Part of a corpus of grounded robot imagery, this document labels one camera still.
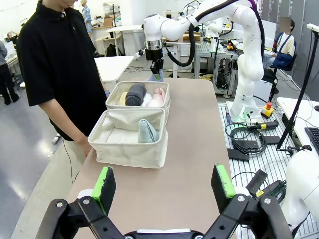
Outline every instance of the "gray rolled cloth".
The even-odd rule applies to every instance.
[[[141,106],[146,94],[146,88],[144,84],[134,84],[129,89],[125,97],[126,106]]]

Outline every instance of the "backpack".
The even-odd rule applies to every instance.
[[[109,56],[116,56],[115,45],[110,44],[110,45],[108,46],[108,48],[106,48],[106,56],[107,56],[107,57],[109,57]]]

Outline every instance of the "fabric storage bin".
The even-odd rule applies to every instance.
[[[138,143],[139,121],[146,119],[159,133],[154,143]],[[123,166],[162,168],[168,133],[165,110],[156,108],[114,109],[103,112],[88,137],[97,161]]]
[[[105,104],[108,109],[132,109],[132,108],[143,108],[141,106],[121,106],[118,105],[118,101],[123,92],[128,92],[130,87],[136,83],[142,83],[145,85],[146,93],[155,94],[155,89],[161,87],[166,92],[166,97],[164,100],[164,105],[161,107],[166,112],[165,122],[167,121],[169,108],[170,108],[170,97],[169,97],[169,85],[166,82],[153,82],[153,81],[121,81],[119,82],[114,90],[109,95]]]

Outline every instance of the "pink cloth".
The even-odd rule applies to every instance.
[[[146,104],[146,107],[162,107],[164,105],[164,100],[166,97],[166,93],[162,88],[155,89],[155,94],[150,102]]]

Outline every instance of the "black polo shirt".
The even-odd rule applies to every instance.
[[[106,110],[106,95],[94,61],[95,47],[82,14],[65,14],[38,3],[23,26],[17,53],[30,106],[56,99],[88,136]],[[72,140],[51,122],[66,140]]]

